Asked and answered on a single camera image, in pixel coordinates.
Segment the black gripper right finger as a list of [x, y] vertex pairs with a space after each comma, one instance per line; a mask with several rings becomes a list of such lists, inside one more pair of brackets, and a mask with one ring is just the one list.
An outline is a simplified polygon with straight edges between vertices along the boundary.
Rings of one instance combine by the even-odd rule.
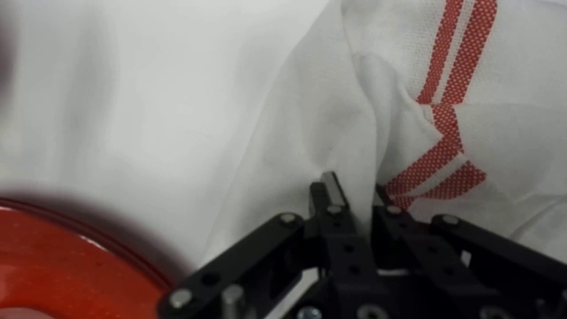
[[374, 191], [370, 246], [405, 319], [567, 319], [567, 265], [453, 214], [414, 219]]

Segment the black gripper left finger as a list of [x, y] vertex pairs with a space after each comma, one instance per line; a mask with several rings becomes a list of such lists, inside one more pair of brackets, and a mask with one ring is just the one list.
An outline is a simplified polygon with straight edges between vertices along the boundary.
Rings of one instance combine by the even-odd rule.
[[310, 216], [280, 212], [175, 283], [157, 319], [262, 319], [299, 283], [319, 279], [313, 299], [352, 276], [352, 214], [335, 171], [308, 185]]

